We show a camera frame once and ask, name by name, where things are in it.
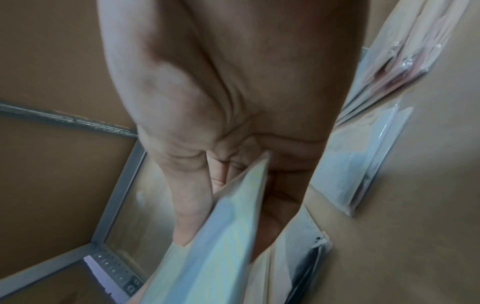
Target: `skin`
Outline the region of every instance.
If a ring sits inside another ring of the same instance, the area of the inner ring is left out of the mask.
[[[368,0],[98,0],[98,11],[113,83],[170,187],[174,242],[190,242],[213,194],[270,151],[258,256],[300,208]]]

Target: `brown surface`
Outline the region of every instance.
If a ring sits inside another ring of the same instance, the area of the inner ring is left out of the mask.
[[[354,219],[310,189],[333,241],[305,303],[480,302],[480,2],[439,62],[404,96],[414,106]]]
[[[369,48],[372,45],[385,20],[398,2],[399,0],[370,0],[370,12],[363,46]]]
[[[107,71],[95,0],[2,0],[0,29],[0,99],[135,127]]]
[[[0,116],[0,278],[88,243],[134,139]]]
[[[6,298],[0,304],[114,304],[87,263],[77,262]]]
[[[162,171],[147,156],[106,240],[144,280],[155,271],[172,242],[175,218],[171,201]]]

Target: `skin fold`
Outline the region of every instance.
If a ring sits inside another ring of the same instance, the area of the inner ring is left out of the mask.
[[[300,208],[368,0],[98,0],[98,12],[113,83],[172,194],[174,242],[190,242],[213,194],[270,151],[258,256]]]

